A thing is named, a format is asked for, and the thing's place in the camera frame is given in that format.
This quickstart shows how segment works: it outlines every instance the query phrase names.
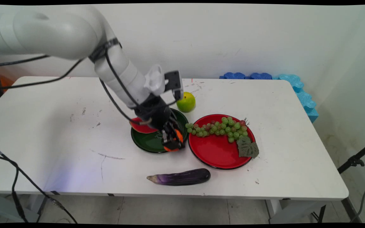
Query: black tripod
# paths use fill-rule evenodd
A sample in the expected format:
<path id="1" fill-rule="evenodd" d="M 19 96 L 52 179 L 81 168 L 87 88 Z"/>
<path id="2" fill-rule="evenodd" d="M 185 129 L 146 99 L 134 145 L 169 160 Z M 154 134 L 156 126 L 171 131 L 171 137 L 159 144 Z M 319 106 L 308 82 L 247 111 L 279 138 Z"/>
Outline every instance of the black tripod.
<path id="1" fill-rule="evenodd" d="M 342 174 L 342 172 L 346 171 L 349 167 L 351 166 L 357 166 L 357 165 L 361 165 L 364 166 L 364 162 L 361 160 L 361 158 L 365 155 L 365 147 L 359 151 L 357 154 L 353 155 L 352 157 L 350 157 L 343 165 L 341 165 L 337 170 L 340 174 Z M 354 218 L 356 215 L 356 212 L 353 211 L 351 203 L 349 198 L 343 199 L 342 200 L 342 204 L 343 206 L 345 206 L 346 212 L 349 215 L 350 218 Z M 319 212 L 319 218 L 317 218 L 317 215 L 315 212 L 312 213 L 312 216 L 314 216 L 315 218 L 317 218 L 317 222 L 321 223 L 323 220 L 323 215 L 325 213 L 325 209 L 326 209 L 326 205 L 320 208 L 320 212 Z M 361 220 L 359 218 L 355 219 L 357 222 L 361 223 Z"/>

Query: blue foam block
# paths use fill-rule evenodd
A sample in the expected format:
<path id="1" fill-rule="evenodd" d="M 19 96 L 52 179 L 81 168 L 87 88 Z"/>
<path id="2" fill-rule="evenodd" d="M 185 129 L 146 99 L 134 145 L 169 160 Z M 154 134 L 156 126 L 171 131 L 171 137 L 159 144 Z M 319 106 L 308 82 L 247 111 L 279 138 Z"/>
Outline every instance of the blue foam block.
<path id="1" fill-rule="evenodd" d="M 301 82 L 301 79 L 294 74 L 280 74 L 278 75 L 278 80 L 288 81 L 295 92 L 300 92 L 304 87 L 304 84 Z"/>
<path id="2" fill-rule="evenodd" d="M 250 79 L 266 79 L 266 80 L 272 80 L 272 76 L 267 73 L 253 73 L 250 75 Z"/>
<path id="3" fill-rule="evenodd" d="M 310 111 L 308 114 L 308 117 L 310 119 L 310 121 L 313 123 L 317 117 L 319 116 L 319 114 L 317 113 L 316 109 L 313 109 L 312 111 Z"/>
<path id="4" fill-rule="evenodd" d="M 240 72 L 236 72 L 236 73 L 227 72 L 225 75 L 219 76 L 219 79 L 245 79 L 245 77 L 246 77 L 246 75 L 244 75 Z"/>

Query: purple eggplant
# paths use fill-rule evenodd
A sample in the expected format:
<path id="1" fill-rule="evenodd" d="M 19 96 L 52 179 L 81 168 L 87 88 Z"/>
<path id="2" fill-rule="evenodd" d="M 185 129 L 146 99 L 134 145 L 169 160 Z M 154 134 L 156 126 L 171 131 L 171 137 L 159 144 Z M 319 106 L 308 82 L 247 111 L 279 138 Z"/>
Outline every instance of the purple eggplant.
<path id="1" fill-rule="evenodd" d="M 180 173 L 157 174 L 148 176 L 147 179 L 159 185 L 181 186 L 204 183 L 210 178 L 207 169 L 196 169 Z"/>

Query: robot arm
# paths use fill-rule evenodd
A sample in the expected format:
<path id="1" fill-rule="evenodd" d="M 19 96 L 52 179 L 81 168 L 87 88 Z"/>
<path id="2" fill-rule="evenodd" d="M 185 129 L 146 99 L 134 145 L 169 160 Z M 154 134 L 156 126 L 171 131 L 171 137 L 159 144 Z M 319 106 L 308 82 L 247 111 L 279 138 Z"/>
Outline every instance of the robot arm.
<path id="1" fill-rule="evenodd" d="M 85 5 L 64 8 L 59 12 L 22 10 L 0 14 L 0 55 L 46 54 L 71 60 L 89 57 L 100 79 L 138 117 L 143 121 L 151 119 L 148 125 L 162 131 L 165 147 L 184 147 L 176 136 L 176 130 L 181 131 L 178 123 L 160 97 L 172 90 L 175 100 L 181 99 L 183 89 L 178 71 L 164 74 L 155 65 L 143 75 L 123 53 L 110 25 L 97 9 Z"/>

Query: scuff mark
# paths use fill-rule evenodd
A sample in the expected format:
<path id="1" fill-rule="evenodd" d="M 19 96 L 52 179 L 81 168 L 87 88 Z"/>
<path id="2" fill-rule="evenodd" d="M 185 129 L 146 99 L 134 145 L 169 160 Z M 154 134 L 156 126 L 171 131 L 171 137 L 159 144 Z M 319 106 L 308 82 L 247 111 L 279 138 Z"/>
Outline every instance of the scuff mark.
<path id="1" fill-rule="evenodd" d="M 104 159 L 101 162 L 101 178 L 102 178 L 102 183 L 104 183 L 104 175 L 103 175 L 103 172 L 102 172 L 102 164 L 104 163 L 105 159 L 106 159 L 106 156 L 104 157 Z"/>

